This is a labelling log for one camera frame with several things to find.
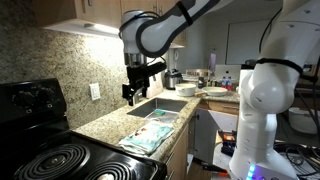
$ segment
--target kitchen counter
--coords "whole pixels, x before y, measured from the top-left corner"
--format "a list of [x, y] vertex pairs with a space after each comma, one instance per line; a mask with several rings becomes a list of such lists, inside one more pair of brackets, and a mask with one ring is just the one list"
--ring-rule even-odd
[[[156, 96], [158, 98], [172, 99], [187, 101], [188, 103], [180, 111], [177, 119], [174, 121], [173, 128], [174, 133], [166, 139], [158, 149], [150, 156], [150, 158], [164, 162], [168, 157], [171, 149], [173, 148], [175, 142], [182, 133], [184, 127], [189, 123], [189, 120], [193, 116], [197, 109], [198, 104], [201, 99], [213, 100], [213, 101], [227, 101], [227, 102], [238, 102], [238, 98], [234, 93], [228, 93], [225, 97], [180, 97], [175, 94], [175, 91], [164, 90], [161, 94]], [[98, 118], [84, 126], [81, 126], [74, 131], [91, 138], [100, 140], [105, 143], [109, 143], [117, 146], [118, 142], [128, 136], [135, 130], [139, 129], [143, 125], [150, 122], [142, 117], [128, 115], [127, 113], [131, 110], [145, 104], [149, 100], [144, 100], [135, 106], [126, 105], [118, 110], [115, 110], [105, 116]]]

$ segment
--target towel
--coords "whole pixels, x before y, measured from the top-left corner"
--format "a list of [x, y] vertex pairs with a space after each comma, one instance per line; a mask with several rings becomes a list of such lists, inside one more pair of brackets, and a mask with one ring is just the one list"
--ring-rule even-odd
[[173, 131], [172, 125], [150, 122], [121, 139], [119, 146], [132, 153], [150, 155]]

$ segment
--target kitchen sink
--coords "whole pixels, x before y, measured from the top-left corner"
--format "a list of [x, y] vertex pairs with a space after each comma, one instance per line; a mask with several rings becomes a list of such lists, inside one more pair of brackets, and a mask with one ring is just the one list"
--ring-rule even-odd
[[[150, 120], [172, 123], [186, 104], [187, 102], [185, 101], [154, 98], [127, 114]], [[163, 115], [159, 115], [154, 112], [156, 109], [162, 110], [165, 113]]]

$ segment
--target wall outlet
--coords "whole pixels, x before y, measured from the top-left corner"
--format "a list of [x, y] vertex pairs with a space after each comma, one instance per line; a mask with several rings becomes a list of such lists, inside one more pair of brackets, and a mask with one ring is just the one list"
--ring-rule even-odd
[[91, 99], [92, 101], [100, 99], [100, 88], [99, 83], [89, 84], [90, 92], [91, 92]]

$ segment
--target white robotic arm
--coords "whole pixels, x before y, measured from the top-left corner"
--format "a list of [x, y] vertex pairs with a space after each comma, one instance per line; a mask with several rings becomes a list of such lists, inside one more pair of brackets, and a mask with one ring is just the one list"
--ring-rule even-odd
[[[163, 55], [175, 36], [192, 21], [215, 5], [228, 2], [183, 0], [160, 18], [141, 11], [124, 14], [120, 33], [129, 84], [123, 85], [123, 97], [129, 104], [137, 89], [146, 91], [150, 76], [166, 68], [160, 62], [148, 65], [146, 56]], [[291, 164], [273, 150], [276, 114], [293, 102], [302, 67], [320, 39], [319, 17], [319, 0], [283, 0], [283, 10], [262, 48], [260, 60], [241, 82], [237, 147], [228, 166], [232, 179], [298, 179]]]

